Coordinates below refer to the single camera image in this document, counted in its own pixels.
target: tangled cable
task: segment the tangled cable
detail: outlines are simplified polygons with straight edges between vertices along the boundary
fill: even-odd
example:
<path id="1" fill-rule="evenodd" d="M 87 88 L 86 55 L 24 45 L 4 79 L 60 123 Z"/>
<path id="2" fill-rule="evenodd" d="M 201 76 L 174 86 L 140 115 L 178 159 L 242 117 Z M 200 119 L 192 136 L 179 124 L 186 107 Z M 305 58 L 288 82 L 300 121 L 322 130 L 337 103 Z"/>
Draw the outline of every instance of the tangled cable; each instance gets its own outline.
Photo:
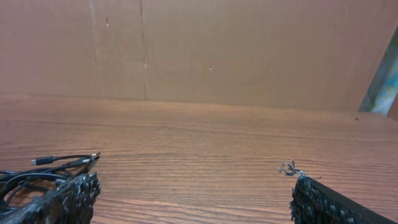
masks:
<path id="1" fill-rule="evenodd" d="M 0 191 L 0 216 L 8 213 L 18 207 L 10 207 L 10 201 L 15 196 L 18 191 L 23 188 L 38 190 L 42 192 L 49 191 L 48 188 L 38 186 L 33 184 L 36 180 L 48 180 L 48 181 L 58 181 L 63 182 L 68 178 L 74 178 L 79 176 L 80 174 L 86 174 L 90 171 L 90 169 L 95 165 L 97 160 L 100 158 L 100 152 L 93 155 L 72 155 L 72 156 L 60 156 L 60 157 L 41 157 L 38 159 L 32 160 L 33 165 L 44 165 L 50 164 L 54 161 L 63 160 L 63 159 L 73 159 L 79 158 L 75 161 L 67 162 L 58 167 L 44 167 L 38 169 L 31 169 L 21 172 L 14 172 L 9 170 L 0 170 L 0 186 L 2 189 Z M 70 168 L 82 167 L 78 172 L 72 174 L 69 170 Z"/>

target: wooden table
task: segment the wooden table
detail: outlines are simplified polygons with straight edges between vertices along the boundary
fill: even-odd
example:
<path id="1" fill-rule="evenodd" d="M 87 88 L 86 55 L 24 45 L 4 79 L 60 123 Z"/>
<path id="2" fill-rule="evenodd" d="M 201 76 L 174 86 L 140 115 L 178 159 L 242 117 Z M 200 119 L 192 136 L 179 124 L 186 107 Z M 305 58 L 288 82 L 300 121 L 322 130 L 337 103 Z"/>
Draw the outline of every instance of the wooden table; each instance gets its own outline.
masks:
<path id="1" fill-rule="evenodd" d="M 291 159 L 398 222 L 398 122 L 377 114 L 1 95 L 0 150 L 9 170 L 101 152 L 92 223 L 292 223 Z"/>

